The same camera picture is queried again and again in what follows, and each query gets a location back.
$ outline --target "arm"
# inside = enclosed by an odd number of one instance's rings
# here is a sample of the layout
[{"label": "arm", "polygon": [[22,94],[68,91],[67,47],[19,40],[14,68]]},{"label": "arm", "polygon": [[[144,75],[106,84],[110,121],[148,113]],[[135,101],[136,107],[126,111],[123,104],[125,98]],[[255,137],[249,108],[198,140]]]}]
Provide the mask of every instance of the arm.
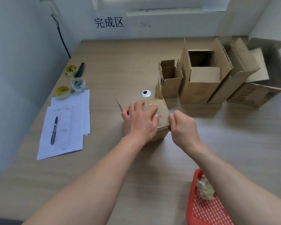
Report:
[{"label": "arm", "polygon": [[281,225],[281,199],[244,177],[201,143],[195,120],[169,116],[172,138],[202,169],[235,224]]},{"label": "arm", "polygon": [[127,171],[142,147],[157,132],[158,108],[143,112],[144,101],[124,110],[126,136],[105,157],[76,181],[62,189],[24,222],[38,224],[106,224],[120,193]]}]

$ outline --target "stack of paper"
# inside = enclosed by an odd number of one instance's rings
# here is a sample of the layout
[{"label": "stack of paper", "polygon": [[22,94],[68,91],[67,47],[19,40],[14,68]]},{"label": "stack of paper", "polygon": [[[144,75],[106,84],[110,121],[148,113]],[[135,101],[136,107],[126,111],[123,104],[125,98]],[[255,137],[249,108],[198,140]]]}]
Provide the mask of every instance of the stack of paper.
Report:
[{"label": "stack of paper", "polygon": [[[58,117],[55,142],[51,137]],[[47,108],[37,160],[83,149],[83,136],[90,134],[90,90],[73,93],[65,100],[51,99]]]}]

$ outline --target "left hand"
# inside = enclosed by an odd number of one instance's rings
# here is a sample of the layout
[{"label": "left hand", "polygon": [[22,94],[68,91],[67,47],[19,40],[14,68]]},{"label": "left hand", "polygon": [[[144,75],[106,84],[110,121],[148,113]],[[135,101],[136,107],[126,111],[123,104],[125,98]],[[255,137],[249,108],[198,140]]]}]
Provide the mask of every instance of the left hand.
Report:
[{"label": "left hand", "polygon": [[158,120],[161,115],[154,115],[158,109],[158,104],[154,104],[149,110],[143,111],[144,104],[144,100],[130,104],[128,110],[122,112],[122,117],[126,136],[141,140],[145,145],[157,133]]}]

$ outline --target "forearm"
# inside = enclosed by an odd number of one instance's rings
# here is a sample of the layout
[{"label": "forearm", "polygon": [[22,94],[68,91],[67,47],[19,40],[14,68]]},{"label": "forearm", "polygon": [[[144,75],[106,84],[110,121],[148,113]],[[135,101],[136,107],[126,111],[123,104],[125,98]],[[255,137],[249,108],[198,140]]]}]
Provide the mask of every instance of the forearm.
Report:
[{"label": "forearm", "polygon": [[203,170],[235,224],[281,224],[281,199],[254,184],[207,145],[190,155]]},{"label": "forearm", "polygon": [[142,147],[137,139],[124,137],[24,224],[106,224],[127,171]]}]

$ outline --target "wall socket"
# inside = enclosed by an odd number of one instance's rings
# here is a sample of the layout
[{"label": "wall socket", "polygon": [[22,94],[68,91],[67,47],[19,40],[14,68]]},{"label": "wall socket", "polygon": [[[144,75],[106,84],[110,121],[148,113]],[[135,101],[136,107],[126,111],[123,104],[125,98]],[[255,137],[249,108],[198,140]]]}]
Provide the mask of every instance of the wall socket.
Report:
[{"label": "wall socket", "polygon": [[58,8],[55,5],[53,0],[39,0],[39,1],[46,6],[47,11],[48,11],[48,13],[50,15],[53,15],[53,16],[58,16],[59,15]]}]

